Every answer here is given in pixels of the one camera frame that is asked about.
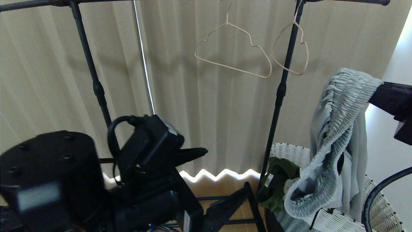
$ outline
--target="wicker basket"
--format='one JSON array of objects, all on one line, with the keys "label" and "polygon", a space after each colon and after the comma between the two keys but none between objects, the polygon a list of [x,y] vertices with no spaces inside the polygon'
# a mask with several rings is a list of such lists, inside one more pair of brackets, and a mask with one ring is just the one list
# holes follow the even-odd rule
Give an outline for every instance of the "wicker basket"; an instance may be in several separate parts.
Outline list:
[{"label": "wicker basket", "polygon": [[[272,145],[271,156],[278,158],[288,159],[300,168],[306,167],[310,162],[310,150],[305,147],[300,147],[286,143],[276,143]],[[363,203],[365,203],[366,197],[376,186],[373,180],[367,175],[364,179],[364,192]],[[308,231],[313,217],[305,219],[292,218],[282,211],[275,214],[276,219],[283,226],[285,232],[299,232]],[[399,221],[396,213],[391,205],[388,203],[386,197],[379,193],[375,198],[371,210],[370,210],[371,226],[378,232],[399,232],[403,231],[402,222]],[[328,213],[326,210],[321,209],[315,220],[314,227],[311,231],[354,231],[364,232],[365,227],[360,222],[357,222],[338,210],[334,210],[333,213]]]}]

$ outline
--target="wire hanger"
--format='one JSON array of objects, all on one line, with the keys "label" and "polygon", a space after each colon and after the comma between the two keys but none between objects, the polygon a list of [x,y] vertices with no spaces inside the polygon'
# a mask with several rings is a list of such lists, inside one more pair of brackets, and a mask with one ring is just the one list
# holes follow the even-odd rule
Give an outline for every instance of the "wire hanger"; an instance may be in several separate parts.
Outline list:
[{"label": "wire hanger", "polygon": [[[249,34],[249,32],[247,32],[247,31],[243,30],[242,28],[239,28],[239,27],[237,27],[237,26],[229,23],[229,9],[230,9],[230,7],[232,6],[233,1],[234,1],[234,0],[232,0],[232,1],[230,2],[230,5],[229,5],[229,7],[228,7],[228,9],[227,9],[226,22],[225,22],[224,24],[218,26],[217,28],[213,29],[211,32],[209,32],[209,34],[206,36],[206,39],[201,40],[201,41],[196,45],[196,48],[194,49],[194,56],[195,56],[196,58],[198,58],[198,59],[201,59],[201,60],[203,60],[203,61],[209,62],[209,63],[211,63],[211,64],[220,65],[220,66],[223,66],[223,67],[226,67],[226,68],[234,69],[234,70],[237,70],[237,71],[240,71],[240,72],[244,72],[244,73],[247,73],[247,74],[250,74],[250,75],[253,75],[253,76],[261,77],[261,78],[268,78],[268,77],[272,74],[272,63],[270,62],[269,57],[266,55],[266,53],[263,51],[263,49],[262,49],[259,45],[254,45],[254,44],[252,43],[252,36]],[[235,29],[238,29],[238,30],[240,30],[241,32],[243,32],[243,33],[245,33],[246,35],[249,36],[250,45],[251,45],[252,47],[258,47],[258,48],[262,51],[262,53],[265,55],[267,61],[269,62],[270,71],[269,71],[269,74],[268,74],[267,76],[262,76],[262,75],[255,74],[255,73],[251,73],[251,72],[248,72],[248,71],[245,71],[245,70],[237,69],[237,68],[234,68],[234,67],[231,67],[231,66],[228,66],[228,65],[219,64],[219,63],[216,63],[216,62],[213,62],[213,61],[209,61],[209,60],[206,60],[206,59],[203,59],[203,58],[200,58],[199,56],[197,56],[197,48],[199,47],[199,45],[200,45],[201,43],[203,43],[203,42],[206,42],[206,41],[209,39],[209,36],[210,36],[211,33],[213,33],[214,31],[218,30],[219,28],[221,28],[221,27],[223,27],[223,26],[232,26],[232,27],[234,27]]]},{"label": "wire hanger", "polygon": [[[294,74],[296,74],[296,75],[302,75],[302,74],[304,74],[305,71],[306,71],[306,68],[308,67],[308,62],[309,62],[308,44],[306,43],[306,41],[303,41],[303,29],[302,29],[302,27],[300,27],[299,24],[296,22],[297,13],[299,12],[299,8],[300,8],[300,5],[302,4],[302,2],[303,2],[303,0],[301,0],[300,3],[299,3],[299,5],[297,6],[297,10],[296,10],[295,18],[293,19],[293,22],[291,22],[289,25],[287,25],[285,28],[283,28],[282,31],[281,31],[281,33],[280,33],[280,35],[279,35],[279,37],[275,40],[275,44],[273,44],[273,48],[272,48],[272,53],[270,54],[270,56],[273,58],[273,60],[274,60],[280,67],[282,67],[283,69],[285,69],[285,70],[287,70],[287,71],[289,71],[289,72],[291,72],[291,73],[294,73]],[[301,37],[300,37],[300,44],[305,44],[305,48],[306,48],[306,63],[305,63],[305,67],[303,68],[303,71],[302,71],[301,73],[298,73],[298,72],[296,72],[296,71],[293,71],[293,70],[290,70],[290,69],[286,68],[285,66],[281,65],[281,64],[273,57],[273,50],[275,49],[276,43],[278,42],[279,38],[282,36],[282,33],[283,33],[288,27],[290,27],[291,25],[296,25],[297,28],[302,32],[302,35],[301,35]]]}]

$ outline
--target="white wall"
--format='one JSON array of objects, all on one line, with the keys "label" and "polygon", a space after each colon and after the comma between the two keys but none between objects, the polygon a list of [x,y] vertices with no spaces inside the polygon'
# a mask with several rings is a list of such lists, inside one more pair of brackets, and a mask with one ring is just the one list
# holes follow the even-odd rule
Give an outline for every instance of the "white wall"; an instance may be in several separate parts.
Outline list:
[{"label": "white wall", "polygon": [[[383,80],[412,85],[412,10]],[[369,106],[366,113],[369,155],[366,173],[377,183],[412,166],[412,146],[393,138],[397,124],[392,115]],[[405,230],[412,232],[412,175],[395,181],[383,192],[404,223]]]}]

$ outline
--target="green clothing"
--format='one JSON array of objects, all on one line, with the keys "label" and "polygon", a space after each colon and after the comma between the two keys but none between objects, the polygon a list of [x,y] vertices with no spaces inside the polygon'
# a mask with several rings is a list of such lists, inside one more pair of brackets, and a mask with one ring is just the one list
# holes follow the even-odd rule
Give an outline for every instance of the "green clothing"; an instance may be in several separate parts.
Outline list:
[{"label": "green clothing", "polygon": [[283,190],[289,179],[299,177],[299,167],[287,159],[269,158],[269,170],[262,178],[262,188],[257,193],[256,200],[271,212],[283,210]]}]

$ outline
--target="beige curtain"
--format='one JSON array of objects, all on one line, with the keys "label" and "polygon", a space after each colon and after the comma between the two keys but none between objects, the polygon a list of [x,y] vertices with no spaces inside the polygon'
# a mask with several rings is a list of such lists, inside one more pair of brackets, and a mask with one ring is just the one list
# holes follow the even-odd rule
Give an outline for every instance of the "beige curtain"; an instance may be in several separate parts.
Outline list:
[{"label": "beige curtain", "polygon": [[[136,1],[81,4],[84,26],[112,118],[151,114],[136,25],[137,11],[154,110],[185,136],[185,147],[209,153],[181,170],[214,175],[260,170],[281,68],[258,78],[202,62],[196,44],[226,20],[229,1]],[[322,86],[340,67],[380,78],[402,30],[410,1],[388,6],[353,2],[307,3],[301,26],[309,66],[289,75],[275,142],[308,146],[309,124]],[[295,1],[235,1],[229,22],[245,29],[270,54],[281,29],[293,19]],[[55,130],[87,133],[99,155],[110,157],[106,127],[68,7],[1,13],[2,152],[36,134]],[[290,29],[275,48],[283,63]],[[230,27],[213,33],[199,56],[267,75],[269,66],[248,37]],[[292,68],[304,64],[295,47]],[[117,132],[124,144],[132,129]],[[110,173],[110,166],[104,166]]]}]

